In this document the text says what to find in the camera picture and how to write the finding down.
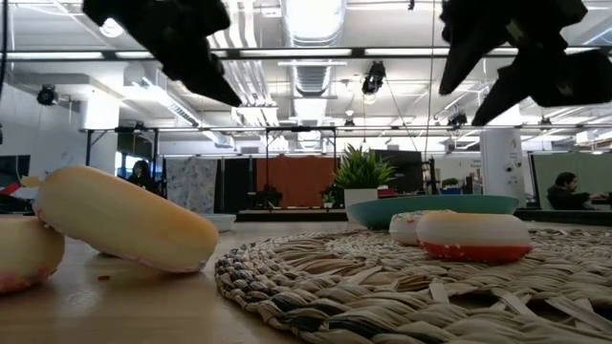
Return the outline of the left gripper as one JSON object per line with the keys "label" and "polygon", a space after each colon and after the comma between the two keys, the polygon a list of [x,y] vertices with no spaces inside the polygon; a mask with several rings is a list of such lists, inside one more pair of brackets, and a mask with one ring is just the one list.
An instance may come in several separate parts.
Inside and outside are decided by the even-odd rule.
{"label": "left gripper", "polygon": [[242,104],[208,43],[230,26],[222,0],[83,0],[83,12],[98,24],[115,20],[192,93]]}

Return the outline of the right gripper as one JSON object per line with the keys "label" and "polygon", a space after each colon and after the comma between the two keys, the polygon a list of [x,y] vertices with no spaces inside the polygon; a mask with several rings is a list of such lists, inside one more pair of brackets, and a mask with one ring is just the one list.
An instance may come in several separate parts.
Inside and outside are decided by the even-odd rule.
{"label": "right gripper", "polygon": [[485,126],[523,99],[540,106],[612,100],[612,61],[602,49],[567,53],[560,31],[588,13],[581,0],[443,0],[440,19],[448,55],[439,86],[452,93],[494,48],[517,49],[471,122]]}

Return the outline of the donut with red icing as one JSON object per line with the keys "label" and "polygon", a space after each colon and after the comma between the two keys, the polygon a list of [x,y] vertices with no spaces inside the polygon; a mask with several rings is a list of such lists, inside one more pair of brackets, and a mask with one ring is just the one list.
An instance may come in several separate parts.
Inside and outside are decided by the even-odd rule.
{"label": "donut with red icing", "polygon": [[428,213],[416,235],[429,255],[450,261],[506,264],[532,250],[526,224],[508,214]]}

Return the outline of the donut with pale pink icing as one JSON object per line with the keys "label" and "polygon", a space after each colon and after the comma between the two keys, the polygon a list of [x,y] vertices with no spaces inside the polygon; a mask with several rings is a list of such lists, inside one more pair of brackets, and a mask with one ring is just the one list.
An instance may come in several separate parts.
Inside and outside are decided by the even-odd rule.
{"label": "donut with pale pink icing", "polygon": [[219,240],[205,217],[90,166],[65,166],[44,180],[29,176],[21,183],[37,189],[33,211],[44,224],[154,269],[199,271]]}

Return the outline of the donut with white sprinkled icing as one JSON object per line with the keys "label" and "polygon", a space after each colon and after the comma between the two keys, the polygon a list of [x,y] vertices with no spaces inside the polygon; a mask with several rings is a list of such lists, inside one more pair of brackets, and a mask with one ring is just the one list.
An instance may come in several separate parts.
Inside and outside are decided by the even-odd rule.
{"label": "donut with white sprinkled icing", "polygon": [[452,213],[444,210],[420,210],[395,214],[390,221],[389,234],[391,238],[403,246],[418,246],[420,244],[417,227],[420,219],[428,214]]}

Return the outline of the grey patterned curtain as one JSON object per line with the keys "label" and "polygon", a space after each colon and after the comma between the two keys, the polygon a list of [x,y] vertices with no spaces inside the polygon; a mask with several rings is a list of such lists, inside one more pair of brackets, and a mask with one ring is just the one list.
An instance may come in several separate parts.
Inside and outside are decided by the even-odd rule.
{"label": "grey patterned curtain", "polygon": [[167,198],[198,214],[213,213],[217,161],[190,157],[165,162]]}

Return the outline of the person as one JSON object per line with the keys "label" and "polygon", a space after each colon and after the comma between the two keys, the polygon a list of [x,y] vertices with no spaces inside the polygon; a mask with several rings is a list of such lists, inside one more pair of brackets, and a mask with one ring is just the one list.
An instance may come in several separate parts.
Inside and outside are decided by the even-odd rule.
{"label": "person", "polygon": [[151,177],[148,162],[145,160],[134,163],[132,173],[127,180],[140,188],[156,193],[156,183]]}
{"label": "person", "polygon": [[588,193],[577,192],[578,178],[572,172],[561,172],[552,186],[547,189],[547,200],[553,210],[583,211],[593,210],[590,203],[593,200],[603,200],[610,197],[609,192]]}

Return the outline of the large black monitor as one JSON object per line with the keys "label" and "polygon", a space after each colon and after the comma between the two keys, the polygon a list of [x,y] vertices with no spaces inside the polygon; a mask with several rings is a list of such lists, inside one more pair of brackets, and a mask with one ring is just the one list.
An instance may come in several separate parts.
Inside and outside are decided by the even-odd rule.
{"label": "large black monitor", "polygon": [[423,161],[420,152],[375,150],[375,156],[392,167],[391,180],[386,184],[396,193],[419,191],[423,186]]}

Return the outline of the orange partition panel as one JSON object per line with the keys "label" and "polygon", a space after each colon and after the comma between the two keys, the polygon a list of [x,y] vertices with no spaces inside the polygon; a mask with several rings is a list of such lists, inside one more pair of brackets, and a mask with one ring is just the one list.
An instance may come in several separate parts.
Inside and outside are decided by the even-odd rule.
{"label": "orange partition panel", "polygon": [[333,158],[275,157],[256,160],[257,190],[266,185],[281,194],[280,207],[319,206],[321,193],[334,181]]}

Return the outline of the teal plate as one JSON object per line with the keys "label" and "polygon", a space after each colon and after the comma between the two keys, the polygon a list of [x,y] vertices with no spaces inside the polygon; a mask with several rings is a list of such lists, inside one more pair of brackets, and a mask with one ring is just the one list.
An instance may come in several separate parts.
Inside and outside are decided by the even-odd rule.
{"label": "teal plate", "polygon": [[519,200],[508,196],[450,194],[383,198],[352,204],[346,208],[352,222],[374,229],[388,228],[391,218],[399,213],[425,210],[452,210],[459,213],[513,215]]}

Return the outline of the green partition panel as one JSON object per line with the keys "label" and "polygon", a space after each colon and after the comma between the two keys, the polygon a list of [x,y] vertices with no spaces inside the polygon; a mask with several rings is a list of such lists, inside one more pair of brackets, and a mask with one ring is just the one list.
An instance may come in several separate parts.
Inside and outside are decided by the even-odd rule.
{"label": "green partition panel", "polygon": [[612,153],[532,154],[530,159],[535,193],[543,210],[554,210],[548,199],[548,189],[563,172],[577,177],[576,194],[609,193],[612,196]]}

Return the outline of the green plant in white pot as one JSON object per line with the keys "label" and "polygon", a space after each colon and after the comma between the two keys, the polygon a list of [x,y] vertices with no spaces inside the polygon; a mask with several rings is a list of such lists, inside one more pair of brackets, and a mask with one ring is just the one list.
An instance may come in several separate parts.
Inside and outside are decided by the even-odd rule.
{"label": "green plant in white pot", "polygon": [[348,211],[354,204],[378,199],[378,189],[392,179],[394,167],[384,158],[362,147],[347,144],[336,170],[335,182],[343,189],[344,207],[350,223],[355,217]]}

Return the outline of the small black monitor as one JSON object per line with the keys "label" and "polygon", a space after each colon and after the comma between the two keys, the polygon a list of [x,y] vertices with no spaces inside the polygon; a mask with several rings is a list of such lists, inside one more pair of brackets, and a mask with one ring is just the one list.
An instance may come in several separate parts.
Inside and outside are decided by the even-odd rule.
{"label": "small black monitor", "polygon": [[0,156],[0,188],[16,183],[28,176],[31,157],[29,155]]}

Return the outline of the round woven straw mat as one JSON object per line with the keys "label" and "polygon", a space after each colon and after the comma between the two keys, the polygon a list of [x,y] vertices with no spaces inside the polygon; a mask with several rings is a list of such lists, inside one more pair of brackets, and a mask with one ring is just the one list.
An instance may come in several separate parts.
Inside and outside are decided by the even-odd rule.
{"label": "round woven straw mat", "polygon": [[381,231],[304,233],[219,258],[223,296],[311,344],[612,344],[612,233],[535,229],[504,265]]}

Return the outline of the black background rig frame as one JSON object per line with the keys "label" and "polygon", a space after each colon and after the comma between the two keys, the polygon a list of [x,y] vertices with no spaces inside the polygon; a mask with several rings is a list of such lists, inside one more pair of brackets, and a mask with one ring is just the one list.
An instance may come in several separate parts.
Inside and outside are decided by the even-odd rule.
{"label": "black background rig frame", "polygon": [[336,144],[337,130],[331,126],[275,127],[116,127],[114,134],[129,139],[132,146],[122,151],[148,162],[156,194],[167,199],[166,160],[197,157],[217,161],[214,213],[237,214],[247,209],[276,209],[282,195],[271,186],[257,190],[256,160],[285,157],[317,156],[333,158],[327,153]]}

